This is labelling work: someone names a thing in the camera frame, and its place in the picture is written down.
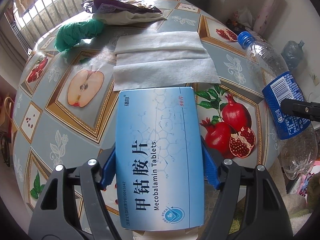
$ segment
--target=plastic wrapper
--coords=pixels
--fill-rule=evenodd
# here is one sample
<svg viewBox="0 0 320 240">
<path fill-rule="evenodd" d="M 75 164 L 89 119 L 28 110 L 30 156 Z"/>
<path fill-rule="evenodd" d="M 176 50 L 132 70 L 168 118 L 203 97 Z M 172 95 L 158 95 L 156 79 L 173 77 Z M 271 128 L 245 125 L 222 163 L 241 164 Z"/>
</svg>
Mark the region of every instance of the plastic wrapper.
<svg viewBox="0 0 320 240">
<path fill-rule="evenodd" d="M 161 13 L 157 7 L 146 5 L 136 0 L 87 0 L 81 6 L 88 13 L 113 13 L 121 11 Z"/>
</svg>

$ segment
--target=patterned tablecloth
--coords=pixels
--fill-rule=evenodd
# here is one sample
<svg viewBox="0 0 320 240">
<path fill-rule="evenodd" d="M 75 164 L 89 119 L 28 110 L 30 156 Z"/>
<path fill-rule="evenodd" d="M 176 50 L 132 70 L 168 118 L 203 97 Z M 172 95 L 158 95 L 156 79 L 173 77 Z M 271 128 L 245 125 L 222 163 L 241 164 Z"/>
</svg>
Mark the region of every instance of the patterned tablecloth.
<svg viewBox="0 0 320 240">
<path fill-rule="evenodd" d="M 42 185 L 56 165 L 64 164 L 67 168 L 80 166 L 114 145 L 118 93 L 113 92 L 112 68 L 116 65 L 113 52 L 121 36 L 198 32 L 221 79 L 221 85 L 187 84 L 196 91 L 202 91 L 196 97 L 199 122 L 208 118 L 213 124 L 220 123 L 227 111 L 232 111 L 230 105 L 235 109 L 233 97 L 236 108 L 242 113 L 237 118 L 251 126 L 256 138 L 249 156 L 235 157 L 233 160 L 242 166 L 263 164 L 268 168 L 278 156 L 278 138 L 272 117 L 263 96 L 249 76 L 244 50 L 236 42 L 236 35 L 185 0 L 141 1 L 162 10 L 166 20 L 107 26 L 98 38 L 83 40 L 70 51 L 62 53 L 54 47 L 57 26 L 44 35 L 32 51 L 17 91 L 12 126 L 14 167 L 21 195 L 30 212 L 36 205 Z M 83 12 L 67 22 L 84 21 L 90 17 L 90 14 Z M 99 86 L 90 89 L 93 83 L 99 83 Z M 82 86 L 87 86 L 87 92 L 78 96 Z M 161 139 L 167 140 L 167 149 L 162 149 L 159 157 L 166 160 L 171 157 L 168 150 L 174 143 L 167 137 L 173 120 L 167 117 L 162 121 L 165 128 L 161 131 Z M 223 133 L 217 127 L 210 125 L 207 131 L 200 126 L 201 135 L 205 137 L 209 133 L 207 140 L 210 140 L 217 136 L 215 132 Z M 147 129 L 141 136 L 146 139 Z M 223 140 L 228 141 L 229 138 L 222 136 L 220 140 L 223 144 Z M 217 193 L 206 184 L 205 195 L 208 219 Z M 132 239 L 131 231 L 120 226 L 115 179 L 103 196 L 122 238 Z M 76 187 L 76 202 L 83 230 L 89 232 L 80 187 Z"/>
</svg>

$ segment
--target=blue bottle cap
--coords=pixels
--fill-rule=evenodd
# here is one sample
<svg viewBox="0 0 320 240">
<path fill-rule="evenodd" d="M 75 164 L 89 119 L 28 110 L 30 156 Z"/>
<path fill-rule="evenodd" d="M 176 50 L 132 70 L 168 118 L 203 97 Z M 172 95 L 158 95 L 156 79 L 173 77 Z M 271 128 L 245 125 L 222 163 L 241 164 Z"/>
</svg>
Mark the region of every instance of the blue bottle cap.
<svg viewBox="0 0 320 240">
<path fill-rule="evenodd" d="M 255 41 L 255 39 L 249 32 L 241 32 L 238 35 L 238 43 L 242 49 L 246 49 L 253 41 Z"/>
</svg>

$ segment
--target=metal screw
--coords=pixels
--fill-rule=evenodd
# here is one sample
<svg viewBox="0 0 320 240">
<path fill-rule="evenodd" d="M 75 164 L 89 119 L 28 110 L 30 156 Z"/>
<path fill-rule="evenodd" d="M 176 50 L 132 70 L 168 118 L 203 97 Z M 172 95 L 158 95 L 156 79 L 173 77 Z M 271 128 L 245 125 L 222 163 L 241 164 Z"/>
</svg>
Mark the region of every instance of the metal screw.
<svg viewBox="0 0 320 240">
<path fill-rule="evenodd" d="M 63 165 L 59 164 L 55 167 L 56 171 L 62 171 L 63 170 Z"/>
<path fill-rule="evenodd" d="M 224 163 L 225 165 L 231 165 L 231 164 L 232 164 L 232 160 L 230 160 L 230 159 L 225 159 L 225 160 L 223 161 L 223 163 Z"/>
<path fill-rule="evenodd" d="M 96 163 L 97 163 L 97 160 L 96 160 L 96 159 L 90 159 L 90 160 L 88 160 L 88 165 L 89 165 L 89 166 L 94 166 Z"/>
<path fill-rule="evenodd" d="M 263 165 L 257 166 L 258 171 L 264 171 L 266 168 Z"/>
</svg>

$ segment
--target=apple print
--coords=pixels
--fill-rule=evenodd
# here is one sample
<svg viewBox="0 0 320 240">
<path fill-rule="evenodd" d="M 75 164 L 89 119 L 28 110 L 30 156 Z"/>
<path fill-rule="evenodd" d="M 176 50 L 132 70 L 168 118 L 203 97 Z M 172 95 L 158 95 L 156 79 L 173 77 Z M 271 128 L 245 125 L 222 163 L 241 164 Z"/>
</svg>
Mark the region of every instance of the apple print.
<svg viewBox="0 0 320 240">
<path fill-rule="evenodd" d="M 71 106 L 86 106 L 100 90 L 104 80 L 101 71 L 83 69 L 71 80 L 68 88 L 68 104 Z"/>
<path fill-rule="evenodd" d="M 217 34 L 224 38 L 227 41 L 237 41 L 238 36 L 233 33 L 233 31 L 223 28 L 223 29 L 216 29 Z"/>
<path fill-rule="evenodd" d="M 40 76 L 41 73 L 44 69 L 44 67 L 47 65 L 48 63 L 48 58 L 47 57 L 43 57 L 40 58 L 37 62 L 36 65 L 38 64 L 38 66 L 36 66 L 30 73 L 29 77 L 28 77 L 28 83 L 34 82 L 36 81 Z"/>
</svg>

